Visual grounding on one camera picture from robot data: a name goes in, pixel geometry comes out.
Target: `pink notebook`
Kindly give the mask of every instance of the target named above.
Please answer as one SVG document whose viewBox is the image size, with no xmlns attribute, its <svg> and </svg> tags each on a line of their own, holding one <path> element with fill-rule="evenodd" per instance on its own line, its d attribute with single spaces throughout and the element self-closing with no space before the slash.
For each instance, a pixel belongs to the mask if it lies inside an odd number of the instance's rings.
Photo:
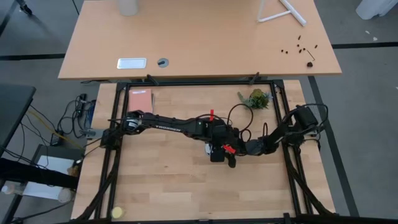
<svg viewBox="0 0 398 224">
<path fill-rule="evenodd" d="M 150 89 L 129 90 L 129 109 L 128 111 L 141 110 L 142 112 L 153 113 L 153 97 Z"/>
</svg>

